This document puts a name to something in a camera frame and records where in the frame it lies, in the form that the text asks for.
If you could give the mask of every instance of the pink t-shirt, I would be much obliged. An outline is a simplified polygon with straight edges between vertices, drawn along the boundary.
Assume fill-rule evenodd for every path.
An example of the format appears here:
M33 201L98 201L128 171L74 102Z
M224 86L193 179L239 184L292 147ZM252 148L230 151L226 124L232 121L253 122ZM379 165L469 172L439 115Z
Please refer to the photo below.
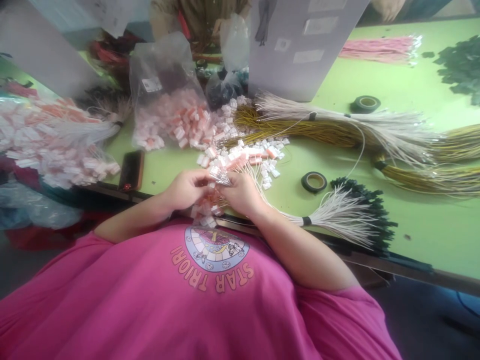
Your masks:
M295 285L258 238L79 239L0 301L0 359L400 359L362 288Z

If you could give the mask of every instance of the green tape roll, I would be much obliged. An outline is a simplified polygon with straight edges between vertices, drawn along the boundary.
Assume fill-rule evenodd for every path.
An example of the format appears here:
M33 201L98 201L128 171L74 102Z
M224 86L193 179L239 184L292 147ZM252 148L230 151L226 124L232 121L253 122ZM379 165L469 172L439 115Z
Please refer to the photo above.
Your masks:
M301 185L310 193L316 194L327 187L327 178L316 171L307 172L301 178Z
M382 103L373 96L359 96L350 104L350 111L356 114L370 114L377 110Z
M206 69L209 63L205 59L200 59L195 62L195 65L198 69Z

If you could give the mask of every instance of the mobile phone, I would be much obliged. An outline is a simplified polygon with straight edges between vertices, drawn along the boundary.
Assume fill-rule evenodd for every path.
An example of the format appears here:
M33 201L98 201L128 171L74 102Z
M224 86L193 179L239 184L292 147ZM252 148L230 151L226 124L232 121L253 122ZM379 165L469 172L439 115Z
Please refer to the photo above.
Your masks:
M120 182L118 190L129 192L139 190L142 187L142 175L144 172L144 152L141 150L127 152L123 156L121 165Z

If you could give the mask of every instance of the hand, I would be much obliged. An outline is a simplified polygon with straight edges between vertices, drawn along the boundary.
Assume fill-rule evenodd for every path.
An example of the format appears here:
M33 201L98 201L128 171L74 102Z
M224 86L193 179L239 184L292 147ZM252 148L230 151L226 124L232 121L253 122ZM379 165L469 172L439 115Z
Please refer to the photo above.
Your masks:
M211 33L211 39L210 39L212 43L214 43L215 45L221 44L220 32L223 27L227 27L227 30L228 30L231 22L232 21L230 19L217 19L215 21L215 25L213 26L213 31Z
M161 206L169 212L187 209L209 194L212 190L207 186L209 180L210 174L206 169L182 171L164 192L154 198L158 197Z
M371 0L371 4L384 23L391 23L404 7L405 0Z
M249 174L229 172L227 175L232 186L218 186L218 190L236 212L252 218L269 206Z

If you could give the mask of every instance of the black cable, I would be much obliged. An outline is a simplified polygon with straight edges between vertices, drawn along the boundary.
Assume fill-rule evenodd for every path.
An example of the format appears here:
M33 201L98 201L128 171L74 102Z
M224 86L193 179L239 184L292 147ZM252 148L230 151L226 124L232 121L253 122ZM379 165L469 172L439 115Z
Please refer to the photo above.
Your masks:
M456 292L456 297L458 298L458 301L460 302L460 304L465 308L465 310L467 310L473 316L476 316L477 318L480 318L480 314L478 312L473 311L471 308L469 308L467 305L465 305L465 303L462 300L462 298L460 297L460 293L458 291Z

